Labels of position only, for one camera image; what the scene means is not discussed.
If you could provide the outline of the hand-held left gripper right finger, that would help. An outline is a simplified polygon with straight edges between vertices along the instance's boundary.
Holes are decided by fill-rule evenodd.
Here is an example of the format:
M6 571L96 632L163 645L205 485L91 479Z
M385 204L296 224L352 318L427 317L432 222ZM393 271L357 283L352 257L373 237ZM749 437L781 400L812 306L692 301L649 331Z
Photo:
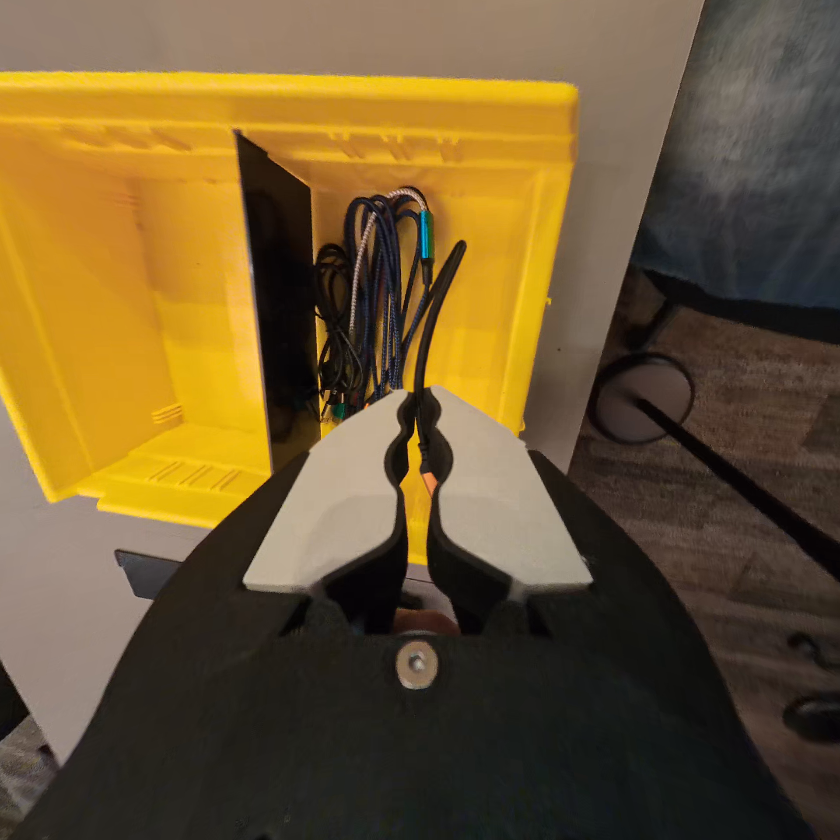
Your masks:
M584 592L593 575L527 446L441 385L425 389L418 429L436 486L427 567L463 634L504 602Z

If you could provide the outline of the black chair caster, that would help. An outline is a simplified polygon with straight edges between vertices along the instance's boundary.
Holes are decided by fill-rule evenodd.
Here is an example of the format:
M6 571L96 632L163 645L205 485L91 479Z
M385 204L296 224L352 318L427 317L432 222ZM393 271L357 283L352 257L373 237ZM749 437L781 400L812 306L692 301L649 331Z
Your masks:
M782 722L808 742L839 744L839 692L820 691L793 700L784 709Z
M787 637L787 645L791 650L812 662L819 669L825 671L835 669L833 662L824 654L822 646L808 633L793 633Z

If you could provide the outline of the round base pole stand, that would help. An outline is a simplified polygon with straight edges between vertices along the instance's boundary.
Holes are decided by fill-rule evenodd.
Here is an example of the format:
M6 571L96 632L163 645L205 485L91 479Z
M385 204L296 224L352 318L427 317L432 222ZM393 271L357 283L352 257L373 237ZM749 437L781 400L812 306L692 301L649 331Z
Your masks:
M662 353L630 353L598 372L586 415L601 436L616 444L641 446L673 438L838 581L838 541L686 428L696 397L695 381L681 362Z

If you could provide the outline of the black usb cable orange plug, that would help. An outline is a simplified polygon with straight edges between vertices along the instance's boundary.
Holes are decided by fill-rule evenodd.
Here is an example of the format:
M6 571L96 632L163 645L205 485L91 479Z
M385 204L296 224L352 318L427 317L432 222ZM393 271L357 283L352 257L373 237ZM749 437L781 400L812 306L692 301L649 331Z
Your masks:
M438 481L429 465L429 439L424 421L424 393L427 362L440 312L443 308L453 280L456 277L461 261L466 254L466 250L466 241L460 239L450 251L437 275L437 278L434 279L430 287L427 305L423 310L425 314L425 322L416 352L413 393L415 397L417 447L420 455L419 474L430 497L434 494Z

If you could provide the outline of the yellow divided storage bin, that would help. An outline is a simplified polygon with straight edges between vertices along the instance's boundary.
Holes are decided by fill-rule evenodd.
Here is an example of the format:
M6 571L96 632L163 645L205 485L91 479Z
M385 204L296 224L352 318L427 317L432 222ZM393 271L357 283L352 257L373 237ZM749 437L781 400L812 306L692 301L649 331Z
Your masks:
M514 434L577 153L568 83L2 72L2 394L45 497L213 528L280 465L245 190L301 259L414 186L464 262L427 383Z

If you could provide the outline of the black divider panel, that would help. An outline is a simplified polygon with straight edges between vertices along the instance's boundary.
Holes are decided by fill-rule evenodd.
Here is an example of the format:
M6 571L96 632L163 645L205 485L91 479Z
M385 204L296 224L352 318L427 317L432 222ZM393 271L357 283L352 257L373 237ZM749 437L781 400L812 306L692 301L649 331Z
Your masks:
M273 472L320 439L310 188L234 134Z

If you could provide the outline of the dark blue cloth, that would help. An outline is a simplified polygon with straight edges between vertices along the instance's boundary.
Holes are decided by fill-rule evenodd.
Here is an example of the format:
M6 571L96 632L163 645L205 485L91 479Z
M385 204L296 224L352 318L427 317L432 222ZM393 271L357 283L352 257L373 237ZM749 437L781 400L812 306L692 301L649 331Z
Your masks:
M838 309L839 2L705 2L631 262Z

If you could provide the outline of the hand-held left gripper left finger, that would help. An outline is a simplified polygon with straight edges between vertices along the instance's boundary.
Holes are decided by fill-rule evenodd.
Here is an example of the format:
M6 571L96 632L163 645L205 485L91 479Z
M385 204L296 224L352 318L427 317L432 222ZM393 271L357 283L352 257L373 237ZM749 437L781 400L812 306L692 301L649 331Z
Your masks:
M407 446L415 399L395 391L306 454L243 584L327 597L369 634L392 630L408 565Z

